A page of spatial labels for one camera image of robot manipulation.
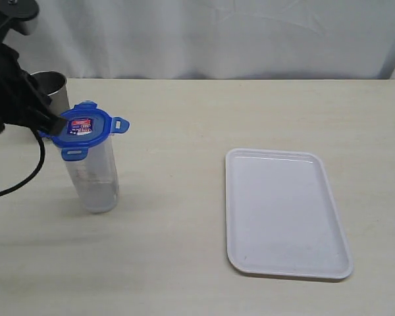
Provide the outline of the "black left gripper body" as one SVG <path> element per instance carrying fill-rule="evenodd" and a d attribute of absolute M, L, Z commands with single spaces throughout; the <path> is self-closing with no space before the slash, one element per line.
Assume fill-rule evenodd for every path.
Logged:
<path fill-rule="evenodd" d="M 7 124 L 36 129 L 36 119 L 49 113 L 26 112 L 26 74 L 18 63 L 19 54 L 0 44 L 0 132 Z"/>

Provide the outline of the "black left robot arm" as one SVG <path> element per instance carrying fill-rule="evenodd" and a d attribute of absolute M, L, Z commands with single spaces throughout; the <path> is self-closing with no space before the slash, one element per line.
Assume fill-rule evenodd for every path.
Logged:
<path fill-rule="evenodd" d="M 66 125 L 38 81 L 20 67 L 19 53 L 4 43 L 9 30 L 31 34 L 39 13 L 36 1 L 0 1 L 0 133 L 10 124 L 54 136 Z"/>

